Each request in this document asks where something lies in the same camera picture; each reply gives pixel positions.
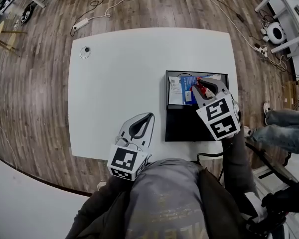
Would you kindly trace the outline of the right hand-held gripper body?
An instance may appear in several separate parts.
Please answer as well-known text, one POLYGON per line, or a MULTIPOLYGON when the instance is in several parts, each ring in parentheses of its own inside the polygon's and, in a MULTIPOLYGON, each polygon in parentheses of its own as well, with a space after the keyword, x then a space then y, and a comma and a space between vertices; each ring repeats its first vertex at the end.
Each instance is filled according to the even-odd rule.
POLYGON ((239 115, 231 94, 217 98, 196 112, 216 141, 240 131, 239 115))

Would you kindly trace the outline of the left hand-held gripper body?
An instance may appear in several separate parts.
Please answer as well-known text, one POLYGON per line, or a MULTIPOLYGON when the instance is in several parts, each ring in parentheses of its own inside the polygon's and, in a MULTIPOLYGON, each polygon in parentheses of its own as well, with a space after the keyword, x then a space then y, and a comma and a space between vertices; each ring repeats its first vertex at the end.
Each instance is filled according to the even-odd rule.
POLYGON ((110 148, 107 168, 112 176, 135 181, 149 163, 151 153, 144 152, 135 143, 117 136, 116 144, 110 148))

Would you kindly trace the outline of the small shiny red packet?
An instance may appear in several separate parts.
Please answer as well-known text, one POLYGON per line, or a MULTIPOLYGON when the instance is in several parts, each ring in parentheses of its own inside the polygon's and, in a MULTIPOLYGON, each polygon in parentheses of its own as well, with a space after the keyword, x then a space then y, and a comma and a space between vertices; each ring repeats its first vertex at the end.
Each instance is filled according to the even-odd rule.
POLYGON ((198 80, 197 80, 197 87, 198 87, 198 89, 200 90, 201 94, 202 94, 203 96, 205 96, 206 88, 205 88, 205 86, 203 85, 201 79, 198 79, 198 80))

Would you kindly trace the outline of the blue packet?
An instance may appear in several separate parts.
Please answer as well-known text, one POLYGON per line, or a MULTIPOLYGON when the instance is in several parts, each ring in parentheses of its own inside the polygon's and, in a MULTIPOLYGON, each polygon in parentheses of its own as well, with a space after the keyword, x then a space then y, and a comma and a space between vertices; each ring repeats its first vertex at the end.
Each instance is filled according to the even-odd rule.
POLYGON ((193 105, 197 101, 195 99, 194 93, 192 92, 192 86, 197 85, 198 79, 202 76, 181 76, 181 89, 182 89, 182 99, 184 105, 193 105))

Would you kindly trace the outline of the white printed packet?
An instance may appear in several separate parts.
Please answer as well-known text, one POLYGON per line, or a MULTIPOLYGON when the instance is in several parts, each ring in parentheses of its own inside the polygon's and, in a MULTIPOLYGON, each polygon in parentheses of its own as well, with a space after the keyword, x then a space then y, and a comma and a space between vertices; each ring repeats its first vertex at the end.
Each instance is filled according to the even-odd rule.
POLYGON ((183 105, 182 85, 180 77, 169 76, 169 105, 183 105))

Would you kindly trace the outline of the black drawer box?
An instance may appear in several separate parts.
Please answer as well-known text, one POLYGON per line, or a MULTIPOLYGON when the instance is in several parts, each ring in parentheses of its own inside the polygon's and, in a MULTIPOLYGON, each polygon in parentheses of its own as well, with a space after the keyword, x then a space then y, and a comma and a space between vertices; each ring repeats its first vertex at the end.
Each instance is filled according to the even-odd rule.
POLYGON ((216 75, 216 73, 171 70, 165 72, 166 142, 201 142, 214 140, 214 137, 196 112, 198 109, 197 104, 176 105, 169 102, 170 77, 213 75, 216 75))

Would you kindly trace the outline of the person's right forearm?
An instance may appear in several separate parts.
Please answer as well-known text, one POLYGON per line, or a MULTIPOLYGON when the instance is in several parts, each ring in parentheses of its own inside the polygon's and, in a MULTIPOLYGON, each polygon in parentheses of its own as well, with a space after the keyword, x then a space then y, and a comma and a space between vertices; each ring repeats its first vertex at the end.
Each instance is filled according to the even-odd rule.
POLYGON ((244 131, 222 140, 224 185, 232 195, 254 192, 258 195, 250 161, 245 150, 244 131))

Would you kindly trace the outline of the person's left forearm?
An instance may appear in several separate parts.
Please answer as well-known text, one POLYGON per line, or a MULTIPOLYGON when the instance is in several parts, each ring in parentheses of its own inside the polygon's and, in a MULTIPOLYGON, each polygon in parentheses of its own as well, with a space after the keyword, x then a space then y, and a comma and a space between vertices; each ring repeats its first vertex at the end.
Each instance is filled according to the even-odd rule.
POLYGON ((74 218, 71 230, 77 236, 88 227, 96 218, 105 213, 118 195, 126 190, 130 190, 133 181, 125 180, 115 176, 110 177, 106 185, 96 191, 78 211, 74 218))

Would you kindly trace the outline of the white power strip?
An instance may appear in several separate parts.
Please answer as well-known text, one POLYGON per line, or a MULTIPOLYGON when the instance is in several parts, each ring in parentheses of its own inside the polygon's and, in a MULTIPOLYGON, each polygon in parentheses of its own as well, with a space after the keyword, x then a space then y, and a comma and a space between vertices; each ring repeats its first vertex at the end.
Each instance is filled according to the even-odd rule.
POLYGON ((260 53, 264 58, 268 57, 268 48, 267 46, 261 46, 258 43, 254 43, 254 50, 257 51, 258 53, 260 53))
POLYGON ((88 19, 88 18, 84 18, 83 20, 81 20, 80 22, 76 23, 76 24, 73 26, 73 30, 74 30, 74 31, 77 31, 77 30, 79 30, 80 28, 86 26, 88 23, 89 23, 89 19, 88 19))

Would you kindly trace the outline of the person's torso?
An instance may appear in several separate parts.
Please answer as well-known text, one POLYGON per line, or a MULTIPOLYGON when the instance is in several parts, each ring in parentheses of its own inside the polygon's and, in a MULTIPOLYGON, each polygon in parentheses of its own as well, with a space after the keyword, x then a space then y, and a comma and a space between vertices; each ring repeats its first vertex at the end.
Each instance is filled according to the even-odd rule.
POLYGON ((146 166, 105 213, 65 239, 255 239, 246 224, 213 174, 166 159, 146 166))

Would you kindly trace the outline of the cardboard box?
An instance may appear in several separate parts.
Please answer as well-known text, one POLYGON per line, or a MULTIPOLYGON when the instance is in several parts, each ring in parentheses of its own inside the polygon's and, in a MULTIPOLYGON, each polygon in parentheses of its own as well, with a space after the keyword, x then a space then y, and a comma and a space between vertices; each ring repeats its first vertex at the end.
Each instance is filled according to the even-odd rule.
POLYGON ((299 80, 284 85, 284 108, 299 111, 299 80))

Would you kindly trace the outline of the white round appliance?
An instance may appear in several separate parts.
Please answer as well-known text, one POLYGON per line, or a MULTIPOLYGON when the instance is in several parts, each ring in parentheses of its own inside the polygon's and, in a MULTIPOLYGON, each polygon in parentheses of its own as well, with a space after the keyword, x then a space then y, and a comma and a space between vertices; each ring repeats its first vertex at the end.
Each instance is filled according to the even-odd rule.
POLYGON ((260 32, 265 42, 270 41, 272 44, 278 45, 286 40, 286 33, 278 22, 266 23, 260 32))

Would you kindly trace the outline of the black harness gear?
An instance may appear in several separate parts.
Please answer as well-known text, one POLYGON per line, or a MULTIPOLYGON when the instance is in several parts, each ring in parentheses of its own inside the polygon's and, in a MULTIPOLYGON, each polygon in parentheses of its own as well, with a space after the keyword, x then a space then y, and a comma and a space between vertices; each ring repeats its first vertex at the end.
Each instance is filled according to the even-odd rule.
POLYGON ((247 230, 256 239, 291 239, 287 214, 299 213, 299 182, 284 190, 267 194, 263 199, 253 192, 245 193, 247 230))

